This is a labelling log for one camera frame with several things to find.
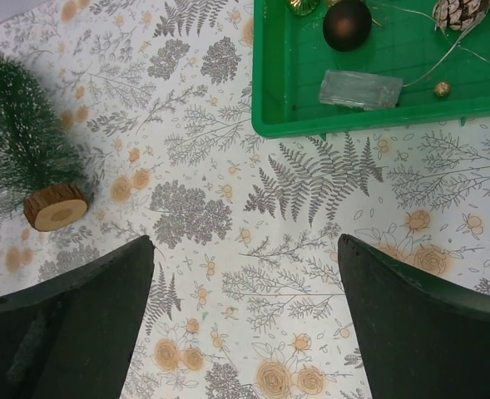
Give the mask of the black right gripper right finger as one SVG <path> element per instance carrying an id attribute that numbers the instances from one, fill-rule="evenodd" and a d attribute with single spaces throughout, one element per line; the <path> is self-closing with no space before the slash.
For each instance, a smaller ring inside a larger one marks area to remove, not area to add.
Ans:
<path id="1" fill-rule="evenodd" d="M 490 398 L 490 296 L 342 234 L 339 271 L 374 398 Z"/>

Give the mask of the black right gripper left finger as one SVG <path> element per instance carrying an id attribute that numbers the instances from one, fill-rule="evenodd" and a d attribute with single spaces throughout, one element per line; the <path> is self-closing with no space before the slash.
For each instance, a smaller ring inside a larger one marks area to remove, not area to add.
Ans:
<path id="1" fill-rule="evenodd" d="M 0 398 L 118 398 L 153 273 L 144 235 L 0 296 Z"/>

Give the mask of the small green christmas tree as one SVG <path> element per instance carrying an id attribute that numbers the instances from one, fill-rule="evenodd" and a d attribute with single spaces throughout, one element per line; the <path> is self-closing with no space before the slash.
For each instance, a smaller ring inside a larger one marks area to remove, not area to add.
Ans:
<path id="1" fill-rule="evenodd" d="M 22 211 L 37 231 L 81 219 L 90 206 L 82 158 L 39 80 L 0 53 L 0 214 Z"/>

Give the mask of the floral paper mat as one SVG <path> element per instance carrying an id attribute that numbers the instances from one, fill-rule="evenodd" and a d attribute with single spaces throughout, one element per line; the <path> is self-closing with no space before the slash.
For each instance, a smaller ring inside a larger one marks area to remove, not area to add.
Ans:
<path id="1" fill-rule="evenodd" d="M 255 2 L 51 1 L 0 24 L 96 189 L 57 231 L 0 214 L 0 296 L 148 236 L 123 398 L 370 398 L 342 234 L 490 295 L 490 116 L 265 138 Z"/>

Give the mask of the small gold glitter ball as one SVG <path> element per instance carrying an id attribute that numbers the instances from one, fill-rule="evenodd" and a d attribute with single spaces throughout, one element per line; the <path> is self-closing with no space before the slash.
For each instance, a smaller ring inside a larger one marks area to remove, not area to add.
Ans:
<path id="1" fill-rule="evenodd" d="M 433 93 L 435 96 L 437 96 L 439 98 L 444 98 L 450 94 L 451 89 L 452 89 L 452 87 L 451 87 L 451 84 L 449 82 L 440 81 L 433 88 Z"/>

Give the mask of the green plastic tray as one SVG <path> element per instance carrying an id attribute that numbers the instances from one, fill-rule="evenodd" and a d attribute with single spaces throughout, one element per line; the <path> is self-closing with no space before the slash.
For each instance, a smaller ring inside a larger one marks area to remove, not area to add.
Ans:
<path id="1" fill-rule="evenodd" d="M 285 1 L 254 4 L 252 126 L 269 139 L 490 116 L 490 12 L 469 34 L 435 28 L 430 1 L 371 1 L 377 25 L 351 52 L 323 37 L 325 3 L 304 17 Z M 403 80 L 394 108 L 363 111 L 319 102 L 328 70 Z M 451 84 L 444 98 L 440 81 Z"/>

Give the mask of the dark brown bauble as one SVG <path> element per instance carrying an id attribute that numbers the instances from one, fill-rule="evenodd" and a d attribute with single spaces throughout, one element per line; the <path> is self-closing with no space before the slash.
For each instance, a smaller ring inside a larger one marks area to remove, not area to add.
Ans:
<path id="1" fill-rule="evenodd" d="M 338 1 L 324 16 L 323 37 L 335 51 L 350 52 L 366 42 L 372 24 L 371 12 L 363 1 Z"/>

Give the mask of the frosted pine cone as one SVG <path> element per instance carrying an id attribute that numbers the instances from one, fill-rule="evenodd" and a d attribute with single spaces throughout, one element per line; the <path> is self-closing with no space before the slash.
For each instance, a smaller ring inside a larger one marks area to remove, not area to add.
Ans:
<path id="1" fill-rule="evenodd" d="M 435 28 L 464 31 L 486 14 L 489 1 L 438 0 L 433 6 Z"/>

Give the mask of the gold ribbed ornament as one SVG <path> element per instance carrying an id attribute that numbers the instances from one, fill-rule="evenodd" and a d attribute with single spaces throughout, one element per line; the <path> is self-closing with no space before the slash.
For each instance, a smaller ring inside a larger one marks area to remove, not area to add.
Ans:
<path id="1" fill-rule="evenodd" d="M 288 9 L 298 17 L 310 15 L 319 5 L 319 0 L 287 0 Z"/>

